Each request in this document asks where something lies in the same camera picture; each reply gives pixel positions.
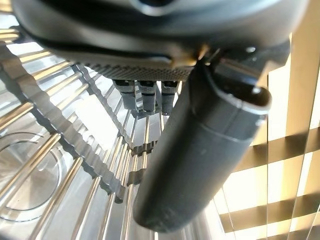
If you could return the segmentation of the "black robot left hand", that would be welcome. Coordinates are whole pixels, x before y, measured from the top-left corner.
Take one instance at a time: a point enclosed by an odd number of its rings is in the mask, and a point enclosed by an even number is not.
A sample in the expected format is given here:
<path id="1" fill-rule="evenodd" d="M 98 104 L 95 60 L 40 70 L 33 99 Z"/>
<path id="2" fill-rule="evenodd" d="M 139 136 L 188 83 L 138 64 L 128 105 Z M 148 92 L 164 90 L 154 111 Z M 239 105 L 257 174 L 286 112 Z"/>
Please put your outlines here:
<path id="1" fill-rule="evenodd" d="M 257 85 L 282 67 L 306 0 L 14 0 L 23 30 L 54 54 L 131 90 L 184 83 L 133 207 L 168 233 L 210 202 L 272 105 Z"/>

